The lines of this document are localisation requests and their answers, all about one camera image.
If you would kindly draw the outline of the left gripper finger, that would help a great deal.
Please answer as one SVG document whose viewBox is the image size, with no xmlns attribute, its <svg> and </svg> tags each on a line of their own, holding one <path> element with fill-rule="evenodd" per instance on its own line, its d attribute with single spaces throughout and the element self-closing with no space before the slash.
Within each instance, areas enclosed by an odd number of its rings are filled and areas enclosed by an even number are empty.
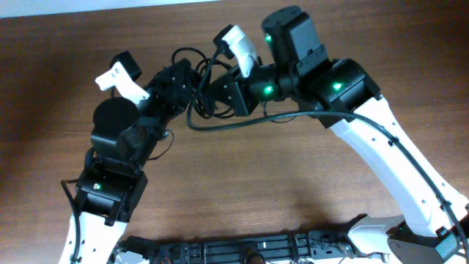
<svg viewBox="0 0 469 264">
<path fill-rule="evenodd" d="M 179 95 L 161 95 L 162 98 L 174 106 L 177 110 L 185 110 L 190 98 L 190 73 L 191 73 L 191 62 L 187 59 L 181 59 L 174 65 L 180 72 L 177 79 L 177 90 Z"/>
<path fill-rule="evenodd" d="M 165 67 L 152 77 L 144 89 L 151 95 L 179 95 L 177 90 L 179 72 L 175 66 Z"/>
</svg>

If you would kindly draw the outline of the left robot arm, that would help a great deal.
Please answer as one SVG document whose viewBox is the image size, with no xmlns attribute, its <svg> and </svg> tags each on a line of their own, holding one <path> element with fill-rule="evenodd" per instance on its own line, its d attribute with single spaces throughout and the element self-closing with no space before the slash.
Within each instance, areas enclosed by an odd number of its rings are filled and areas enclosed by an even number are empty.
<svg viewBox="0 0 469 264">
<path fill-rule="evenodd" d="M 61 263 L 106 263 L 124 234 L 148 183 L 143 168 L 168 123 L 190 100 L 191 63 L 181 59 L 145 86 L 135 80 L 139 66 L 115 59 L 95 82 L 117 89 L 93 114 L 91 148 L 71 199 L 73 214 Z"/>
</svg>

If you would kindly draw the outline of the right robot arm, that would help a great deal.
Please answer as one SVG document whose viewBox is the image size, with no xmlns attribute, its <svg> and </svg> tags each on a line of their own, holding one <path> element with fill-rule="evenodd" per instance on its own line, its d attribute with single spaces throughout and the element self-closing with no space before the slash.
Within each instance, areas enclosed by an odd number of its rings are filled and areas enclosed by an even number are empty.
<svg viewBox="0 0 469 264">
<path fill-rule="evenodd" d="M 239 26 L 214 38 L 237 60 L 213 82 L 213 97 L 239 117 L 260 104 L 292 99 L 298 115 L 320 121 L 366 162 L 395 199 L 399 216 L 350 221 L 336 245 L 347 257 L 393 255 L 402 263 L 445 263 L 468 252 L 468 199 L 413 144 L 372 77 L 352 59 L 330 59 L 311 17 L 290 6 L 262 21 L 273 64 L 263 65 Z"/>
</svg>

